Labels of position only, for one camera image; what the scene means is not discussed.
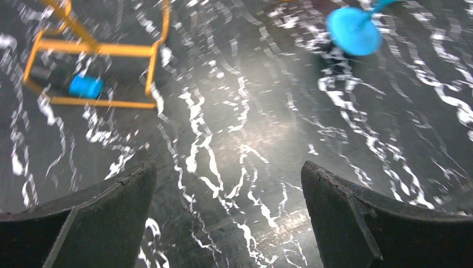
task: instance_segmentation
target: orange frame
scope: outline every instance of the orange frame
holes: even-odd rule
[[[128,102],[119,100],[102,100],[102,99],[84,99],[75,97],[56,97],[46,93],[51,99],[51,104],[62,104],[62,105],[92,105],[101,107],[117,107],[117,108],[139,108],[139,109],[155,109],[157,107],[156,101],[153,99],[151,94],[151,84],[155,74],[156,58],[158,49],[163,44],[168,35],[169,31],[169,0],[163,0],[163,27],[161,38],[156,41],[152,46],[137,46],[137,45],[123,45],[123,44],[109,44],[99,43],[89,31],[71,14],[72,4],[70,0],[64,0],[65,7],[61,7],[55,0],[38,0],[47,6],[51,6],[54,11],[53,13],[60,19],[64,20],[64,23],[60,28],[49,30],[42,29],[36,36],[35,43],[31,49],[31,55],[26,64],[25,74],[23,76],[23,83],[30,87],[37,94],[42,94],[43,87],[39,86],[30,79],[30,71],[35,61],[36,54],[38,51],[58,51],[68,54],[80,54],[85,52],[87,54],[107,54],[110,56],[126,56],[136,58],[149,58],[148,76],[146,79],[146,85],[144,94],[152,103],[146,102]],[[82,41],[64,41],[57,39],[46,39],[46,35],[61,35],[64,30],[70,27],[74,33],[79,36]]]

